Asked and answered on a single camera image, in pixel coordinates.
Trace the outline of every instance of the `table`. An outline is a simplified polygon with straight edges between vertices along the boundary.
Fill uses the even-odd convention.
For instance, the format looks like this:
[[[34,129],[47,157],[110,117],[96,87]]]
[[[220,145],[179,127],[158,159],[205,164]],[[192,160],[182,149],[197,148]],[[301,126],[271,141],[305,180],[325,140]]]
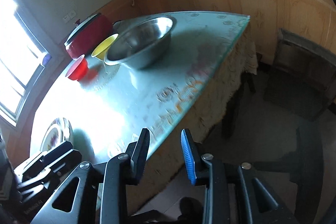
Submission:
[[[127,189],[135,212],[169,182],[184,163],[180,132],[190,128],[201,142],[225,114],[226,102],[240,85],[243,71],[256,73],[255,46],[249,17],[223,12],[174,12],[125,20],[118,33],[161,15],[175,19],[166,54],[144,70],[106,66],[88,57],[89,72],[79,82],[64,72],[35,114],[31,155],[39,150],[51,121],[69,119],[81,143],[83,160],[105,162],[150,130],[150,148],[143,179]]]

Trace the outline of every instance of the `glass tabletop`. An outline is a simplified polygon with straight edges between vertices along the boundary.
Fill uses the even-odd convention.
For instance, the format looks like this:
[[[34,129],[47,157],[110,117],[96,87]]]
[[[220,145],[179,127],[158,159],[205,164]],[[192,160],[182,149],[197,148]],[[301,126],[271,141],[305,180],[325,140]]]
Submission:
[[[116,24],[117,32],[164,15],[175,21],[171,43],[149,67],[107,66],[87,57],[89,71],[82,80],[65,78],[72,63],[63,71],[36,111],[31,155],[57,117],[70,121],[75,140],[86,140],[92,163],[124,152],[142,128],[151,134],[148,157],[155,152],[201,95],[249,21],[248,16],[223,12],[174,12],[122,21]]]

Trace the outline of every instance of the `plate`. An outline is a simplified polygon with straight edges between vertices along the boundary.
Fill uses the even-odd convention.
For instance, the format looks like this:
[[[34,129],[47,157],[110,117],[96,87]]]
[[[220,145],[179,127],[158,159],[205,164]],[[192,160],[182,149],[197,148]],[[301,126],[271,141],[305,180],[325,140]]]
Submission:
[[[74,137],[71,124],[66,118],[57,118],[48,127],[40,151],[49,151],[63,141],[68,141],[73,144]]]

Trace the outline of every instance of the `metal screw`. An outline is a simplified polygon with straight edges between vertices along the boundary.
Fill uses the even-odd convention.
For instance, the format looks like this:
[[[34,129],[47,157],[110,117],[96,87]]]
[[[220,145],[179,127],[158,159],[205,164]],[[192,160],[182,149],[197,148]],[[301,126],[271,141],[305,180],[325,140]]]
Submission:
[[[251,164],[249,164],[248,162],[243,162],[243,163],[241,164],[241,167],[242,167],[243,169],[249,170],[249,169],[251,169]]]
[[[120,155],[118,155],[118,159],[120,159],[120,160],[127,160],[128,159],[128,154],[121,153]]]
[[[213,155],[210,154],[210,153],[205,153],[205,154],[203,155],[203,158],[204,158],[205,160],[212,160],[212,159],[213,159]]]
[[[82,169],[88,169],[90,167],[90,163],[88,161],[83,161],[80,165],[80,168]]]

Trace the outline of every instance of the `yellow bowl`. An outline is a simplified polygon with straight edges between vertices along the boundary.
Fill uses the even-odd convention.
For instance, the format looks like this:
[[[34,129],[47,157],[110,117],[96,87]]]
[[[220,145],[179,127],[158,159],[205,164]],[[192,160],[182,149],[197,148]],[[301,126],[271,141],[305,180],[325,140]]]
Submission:
[[[91,56],[92,57],[96,57],[100,60],[104,60],[104,55],[107,52],[107,50],[109,49],[109,47],[112,45],[112,43],[114,42],[114,40],[116,40],[118,37],[118,34],[114,34],[108,38],[106,38],[102,43],[100,43],[92,52]]]

